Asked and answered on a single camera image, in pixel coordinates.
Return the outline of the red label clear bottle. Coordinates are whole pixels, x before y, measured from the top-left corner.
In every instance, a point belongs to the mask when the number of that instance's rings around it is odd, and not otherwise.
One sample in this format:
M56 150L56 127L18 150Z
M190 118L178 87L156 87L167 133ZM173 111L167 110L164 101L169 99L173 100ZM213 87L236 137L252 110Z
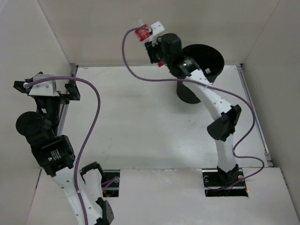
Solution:
M151 28L150 25L143 23L142 21L140 21L140 24L141 26L139 29L135 31L135 34L138 37L139 41L145 46L146 42L151 42L149 40L149 37L151 35ZM158 37L157 42L160 42L161 37L162 36ZM160 63L157 63L159 67L163 66L163 64L164 63L162 61Z

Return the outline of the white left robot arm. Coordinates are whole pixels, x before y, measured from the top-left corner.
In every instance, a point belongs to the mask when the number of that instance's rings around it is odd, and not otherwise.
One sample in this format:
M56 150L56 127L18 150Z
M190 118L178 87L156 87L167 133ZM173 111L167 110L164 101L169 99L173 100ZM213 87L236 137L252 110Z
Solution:
M90 86L97 97L97 110L92 125L75 155L69 138L59 134L60 106L71 100L80 100L76 82ZM114 220L109 202L103 199L100 192L90 194L86 188L84 175L95 187L105 182L105 173L99 163L91 163L79 169L79 161L84 147L97 122L101 100L96 87L90 82L67 76L49 76L15 81L13 87L21 93L32 97L37 105L36 111L21 114L15 124L19 134L25 137L30 145L32 155L46 174L64 191L79 225L109 225Z

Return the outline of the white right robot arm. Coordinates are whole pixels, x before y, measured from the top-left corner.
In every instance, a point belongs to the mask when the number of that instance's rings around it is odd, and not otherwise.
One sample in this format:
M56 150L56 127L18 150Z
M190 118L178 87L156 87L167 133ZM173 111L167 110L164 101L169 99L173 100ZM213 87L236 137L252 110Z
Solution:
M213 122L207 132L215 140L217 148L217 180L222 185L236 181L239 166L233 155L233 133L241 114L239 105L223 100L211 88L225 66L222 54L204 44L182 47L174 33L149 36L144 43L151 63L165 65L176 77L176 94L188 104L202 103Z

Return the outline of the black ribbed plastic bin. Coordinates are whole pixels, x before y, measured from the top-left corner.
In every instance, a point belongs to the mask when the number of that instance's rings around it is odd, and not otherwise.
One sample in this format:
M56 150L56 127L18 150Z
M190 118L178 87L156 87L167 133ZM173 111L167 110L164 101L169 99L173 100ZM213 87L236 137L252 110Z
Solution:
M216 78L221 74L225 66L225 60L222 54L215 48L204 44L193 44L183 48L185 56L194 59L205 73L210 83L214 83ZM206 74L205 69L211 70L210 74ZM188 104L198 104L200 99L182 82L177 82L176 93L180 100Z

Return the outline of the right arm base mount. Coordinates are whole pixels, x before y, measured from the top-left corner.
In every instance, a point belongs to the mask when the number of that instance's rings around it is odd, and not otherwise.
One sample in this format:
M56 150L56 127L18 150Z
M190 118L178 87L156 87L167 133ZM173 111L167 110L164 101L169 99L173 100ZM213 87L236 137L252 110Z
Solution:
M216 170L204 170L202 176L206 197L248 197L248 189L244 181L231 186L239 178L243 178L242 170L239 170L237 178L229 183L223 182Z

